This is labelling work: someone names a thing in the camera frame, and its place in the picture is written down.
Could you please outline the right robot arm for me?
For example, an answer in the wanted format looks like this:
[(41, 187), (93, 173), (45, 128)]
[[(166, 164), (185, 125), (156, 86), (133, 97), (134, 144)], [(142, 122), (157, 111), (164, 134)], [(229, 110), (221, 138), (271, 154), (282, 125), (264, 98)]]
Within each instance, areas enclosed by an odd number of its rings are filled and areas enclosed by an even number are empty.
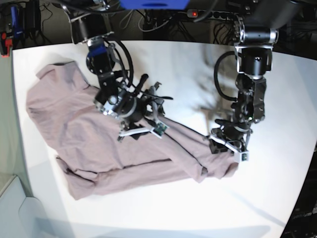
[(60, 0), (66, 13), (74, 44), (86, 44), (86, 65), (97, 76), (100, 89), (94, 103), (98, 111), (121, 122), (122, 130), (137, 129), (146, 120), (150, 131), (165, 129), (160, 121), (163, 97), (156, 95), (159, 84), (142, 87), (149, 76), (143, 74), (134, 85), (131, 55), (123, 43), (107, 28), (105, 16), (113, 14), (105, 0)]

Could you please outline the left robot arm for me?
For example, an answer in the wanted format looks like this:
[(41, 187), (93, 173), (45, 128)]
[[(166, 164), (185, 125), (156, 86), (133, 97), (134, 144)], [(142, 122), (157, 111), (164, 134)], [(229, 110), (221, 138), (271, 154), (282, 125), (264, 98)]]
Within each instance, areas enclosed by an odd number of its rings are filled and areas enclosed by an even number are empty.
[[(251, 126), (265, 119), (264, 95), (266, 79), (271, 71), (273, 46), (279, 29), (291, 20), (303, 5), (302, 0), (260, 0), (249, 14), (234, 16), (234, 50), (223, 53), (214, 65), (214, 85), (219, 95), (231, 101), (233, 115), (216, 119), (218, 128), (209, 136), (213, 154), (231, 151), (246, 158)], [(237, 97), (224, 94), (220, 88), (220, 63), (229, 56), (236, 59)]]

